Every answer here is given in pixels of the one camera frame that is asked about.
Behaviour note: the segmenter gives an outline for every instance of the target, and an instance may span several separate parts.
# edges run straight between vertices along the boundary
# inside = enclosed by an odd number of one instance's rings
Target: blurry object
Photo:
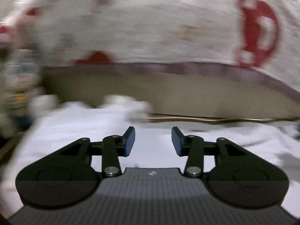
[[[296,139],[300,140],[300,121],[297,122],[296,126],[297,126],[296,129],[298,131],[298,134],[296,135]]]
[[[92,13],[101,13],[102,6],[109,5],[110,3],[111,3],[111,0],[95,0],[95,4],[92,8]]]
[[[151,105],[146,101],[136,101],[132,97],[109,95],[104,99],[104,104],[99,106],[117,113],[125,113],[132,121],[147,122],[152,111]]]
[[[238,6],[245,19],[242,30],[244,46],[237,52],[237,62],[240,67],[261,68],[277,48],[281,30],[278,18],[273,9],[260,0],[238,0]],[[262,34],[272,35],[269,48],[262,48],[262,41],[259,43]]]
[[[0,22],[0,45],[13,49],[36,47],[33,24],[41,9],[32,7],[35,0],[15,0],[14,9]]]
[[[10,139],[17,133],[14,122],[7,114],[0,113],[0,136],[6,140]]]
[[[112,59],[104,52],[89,52],[87,59],[79,59],[75,64],[100,65],[112,64]]]
[[[188,25],[182,25],[180,29],[175,32],[175,36],[178,36],[183,40],[192,40],[192,38],[198,34],[199,28]]]
[[[0,62],[3,63],[6,61],[7,57],[9,56],[10,50],[8,47],[0,48]]]
[[[36,88],[41,80],[33,50],[16,49],[4,68],[6,109],[9,117],[21,130],[33,120],[57,106],[55,96],[39,96]]]
[[[57,65],[59,66],[64,52],[72,48],[73,45],[74,45],[73,34],[60,34],[60,39],[58,43],[51,50],[49,54],[50,60],[53,61],[54,63],[57,63]]]
[[[300,137],[300,126],[297,122],[289,125],[283,125],[277,127],[282,133],[288,135],[291,138],[298,139]]]

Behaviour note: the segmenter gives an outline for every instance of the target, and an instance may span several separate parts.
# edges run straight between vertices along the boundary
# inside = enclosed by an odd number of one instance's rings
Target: black circular cover
[[[221,200],[252,209],[280,204],[289,187],[282,170],[260,158],[247,157],[215,166],[207,184]]]
[[[99,179],[95,170],[74,156],[53,156],[25,167],[16,178],[24,203],[55,209],[75,204],[93,193]]]

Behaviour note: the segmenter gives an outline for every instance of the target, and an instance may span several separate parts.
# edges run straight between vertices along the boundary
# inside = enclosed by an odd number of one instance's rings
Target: beige wall
[[[109,94],[148,101],[154,113],[214,118],[296,118],[300,104],[274,90],[206,76],[56,75],[44,86],[62,101],[98,106]]]

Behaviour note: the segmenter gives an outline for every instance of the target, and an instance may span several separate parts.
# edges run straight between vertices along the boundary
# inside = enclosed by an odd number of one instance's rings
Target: metal screw
[[[118,173],[118,171],[119,171],[119,168],[117,168],[115,166],[108,166],[104,169],[104,172],[109,175],[114,175],[114,174]]]
[[[201,173],[201,168],[199,168],[197,166],[190,166],[187,168],[187,172],[189,174],[197,175],[197,174]]]

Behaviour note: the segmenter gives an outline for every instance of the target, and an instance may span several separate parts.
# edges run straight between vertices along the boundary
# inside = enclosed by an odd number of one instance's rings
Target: white fabric
[[[126,114],[108,109],[91,109],[82,103],[67,103],[44,117],[26,134],[3,175],[0,200],[6,205],[0,211],[7,217],[22,207],[14,180],[18,172],[34,161],[82,137],[101,141],[111,134],[123,134],[132,123]],[[171,129],[155,129],[141,123],[134,124],[136,141],[127,158],[120,158],[122,170],[126,167],[184,169],[186,157],[178,157],[171,141]],[[254,154],[281,167],[290,178],[290,188],[283,208],[300,217],[300,144],[274,127],[258,124],[254,127],[232,127],[214,130],[201,135],[206,141],[225,137],[243,146]],[[92,167],[101,170],[101,157],[94,157]],[[214,161],[205,157],[204,171],[210,171]]]
[[[90,51],[120,63],[244,64],[300,91],[298,0],[33,0],[29,5],[43,10],[34,19],[35,32],[49,66],[72,65]]]
[[[127,119],[133,121],[146,121],[152,112],[151,105],[146,101],[136,101],[129,96],[108,95],[104,98],[104,104],[100,108],[114,112],[125,113]]]
[[[38,95],[30,101],[29,112],[34,119],[37,119],[51,114],[58,105],[57,95]]]
[[[6,114],[0,113],[0,136],[5,139],[9,139],[16,132],[17,129],[13,121]]]

